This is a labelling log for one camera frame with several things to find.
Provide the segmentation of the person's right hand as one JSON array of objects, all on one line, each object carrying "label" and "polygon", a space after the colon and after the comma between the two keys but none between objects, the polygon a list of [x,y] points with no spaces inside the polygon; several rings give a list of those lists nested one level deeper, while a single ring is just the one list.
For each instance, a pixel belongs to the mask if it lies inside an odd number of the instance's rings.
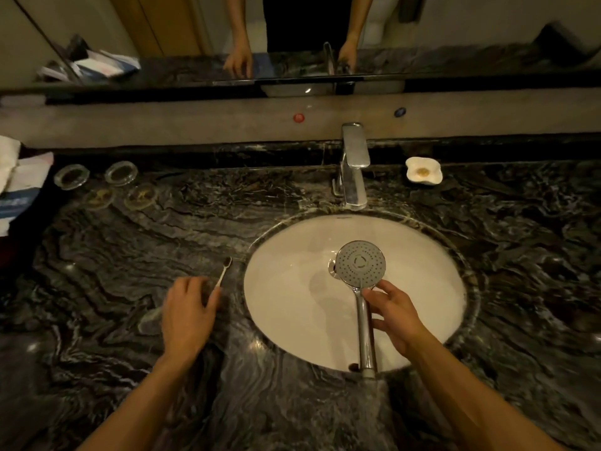
[{"label": "person's right hand", "polygon": [[396,350],[409,361],[414,358],[420,340],[428,334],[409,295],[387,280],[375,288],[361,290],[372,312],[384,319],[393,331],[389,337]]}]

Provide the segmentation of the person's left hand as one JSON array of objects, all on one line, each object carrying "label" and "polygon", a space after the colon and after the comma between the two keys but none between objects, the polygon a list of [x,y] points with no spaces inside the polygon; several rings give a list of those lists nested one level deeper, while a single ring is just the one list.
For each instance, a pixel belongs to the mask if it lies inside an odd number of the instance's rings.
[{"label": "person's left hand", "polygon": [[215,320],[204,315],[204,277],[179,277],[169,288],[162,307],[163,355],[169,363],[188,369],[206,346]]}]

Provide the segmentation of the white toothbrush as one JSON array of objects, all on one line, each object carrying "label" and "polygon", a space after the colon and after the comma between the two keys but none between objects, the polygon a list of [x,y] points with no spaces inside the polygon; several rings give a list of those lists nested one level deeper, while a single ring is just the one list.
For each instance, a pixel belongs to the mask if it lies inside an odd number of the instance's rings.
[{"label": "white toothbrush", "polygon": [[233,258],[232,258],[231,256],[227,257],[227,258],[226,258],[226,259],[223,261],[223,267],[222,267],[221,274],[220,274],[220,276],[219,276],[218,280],[216,281],[216,283],[215,283],[214,287],[215,287],[215,286],[221,286],[221,284],[222,284],[222,281],[223,281],[223,279],[224,279],[224,277],[225,277],[225,275],[226,275],[226,273],[227,273],[228,269],[231,267],[231,264],[232,264],[232,262],[233,262]]}]

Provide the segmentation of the chrome handheld shower head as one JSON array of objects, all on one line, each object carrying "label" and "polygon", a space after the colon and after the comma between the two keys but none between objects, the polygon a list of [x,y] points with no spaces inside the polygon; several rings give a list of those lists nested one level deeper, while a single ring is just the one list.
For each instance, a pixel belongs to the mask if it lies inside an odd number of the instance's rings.
[{"label": "chrome handheld shower head", "polygon": [[375,379],[378,365],[372,312],[362,292],[377,285],[384,277],[386,267],[386,259],[382,251],[368,241],[346,243],[335,257],[335,275],[352,290],[355,296],[359,342],[358,368],[364,379]]}]

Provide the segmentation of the person's left forearm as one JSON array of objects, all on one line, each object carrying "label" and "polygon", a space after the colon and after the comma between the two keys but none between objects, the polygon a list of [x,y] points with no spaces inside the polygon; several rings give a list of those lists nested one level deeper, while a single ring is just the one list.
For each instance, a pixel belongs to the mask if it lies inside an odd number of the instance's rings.
[{"label": "person's left forearm", "polygon": [[199,352],[167,352],[76,451],[150,451]]}]

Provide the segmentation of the person's right forearm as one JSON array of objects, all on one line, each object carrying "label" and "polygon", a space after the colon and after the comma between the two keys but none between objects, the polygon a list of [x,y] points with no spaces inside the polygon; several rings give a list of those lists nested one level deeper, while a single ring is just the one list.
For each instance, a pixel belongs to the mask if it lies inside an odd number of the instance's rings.
[{"label": "person's right forearm", "polygon": [[426,329],[403,343],[405,357],[467,451],[565,451]]}]

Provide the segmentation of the white oval sink basin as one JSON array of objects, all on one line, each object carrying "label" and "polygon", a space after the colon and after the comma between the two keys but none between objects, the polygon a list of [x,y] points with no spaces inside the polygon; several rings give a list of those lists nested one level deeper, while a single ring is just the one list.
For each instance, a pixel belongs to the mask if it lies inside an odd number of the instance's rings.
[{"label": "white oval sink basin", "polygon": [[[384,279],[406,292],[426,328],[441,342],[460,328],[468,286],[460,261],[433,235],[376,216],[339,214],[274,228],[253,251],[244,298],[259,330],[286,352],[315,365],[348,371],[359,363],[352,290],[327,265],[352,241],[375,244],[386,259]],[[408,366],[386,334],[374,333],[378,371]]]}]

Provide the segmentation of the chrome sink faucet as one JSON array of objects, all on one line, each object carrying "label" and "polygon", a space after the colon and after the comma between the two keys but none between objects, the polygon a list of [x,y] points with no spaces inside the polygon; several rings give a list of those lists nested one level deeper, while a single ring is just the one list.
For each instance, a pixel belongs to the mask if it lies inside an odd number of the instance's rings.
[{"label": "chrome sink faucet", "polygon": [[342,125],[342,159],[332,180],[334,196],[343,198],[344,207],[352,211],[367,208],[362,170],[371,164],[364,127],[359,122]]}]

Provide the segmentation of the white wavy soap dish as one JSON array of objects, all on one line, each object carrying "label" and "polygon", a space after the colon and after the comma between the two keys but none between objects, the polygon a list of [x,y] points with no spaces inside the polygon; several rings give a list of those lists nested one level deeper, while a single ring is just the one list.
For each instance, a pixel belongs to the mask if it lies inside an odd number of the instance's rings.
[{"label": "white wavy soap dish", "polygon": [[[436,186],[442,182],[443,174],[440,163],[433,158],[410,157],[406,159],[405,165],[407,167],[406,176],[410,182],[430,186]],[[419,168],[428,168],[430,175],[428,177],[419,177],[415,172]]]}]

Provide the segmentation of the white and blue packet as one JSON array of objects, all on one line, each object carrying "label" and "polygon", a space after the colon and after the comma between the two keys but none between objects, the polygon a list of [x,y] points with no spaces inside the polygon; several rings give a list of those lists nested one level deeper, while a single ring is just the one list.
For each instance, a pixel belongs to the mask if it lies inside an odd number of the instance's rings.
[{"label": "white and blue packet", "polygon": [[53,163],[52,152],[18,160],[0,193],[0,237],[7,236],[11,222],[32,206]]}]

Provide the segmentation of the white folded towel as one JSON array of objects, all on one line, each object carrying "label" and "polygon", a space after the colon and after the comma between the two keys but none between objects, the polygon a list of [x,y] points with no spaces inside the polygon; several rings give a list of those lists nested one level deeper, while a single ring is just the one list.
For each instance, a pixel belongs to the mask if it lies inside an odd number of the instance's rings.
[{"label": "white folded towel", "polygon": [[0,195],[10,181],[13,170],[18,164],[21,142],[0,135]]}]

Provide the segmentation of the wall mirror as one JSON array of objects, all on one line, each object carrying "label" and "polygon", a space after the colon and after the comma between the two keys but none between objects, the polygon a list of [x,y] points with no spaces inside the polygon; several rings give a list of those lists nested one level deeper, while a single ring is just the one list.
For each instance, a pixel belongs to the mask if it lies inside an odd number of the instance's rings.
[{"label": "wall mirror", "polygon": [[601,89],[601,0],[0,0],[0,98]]}]

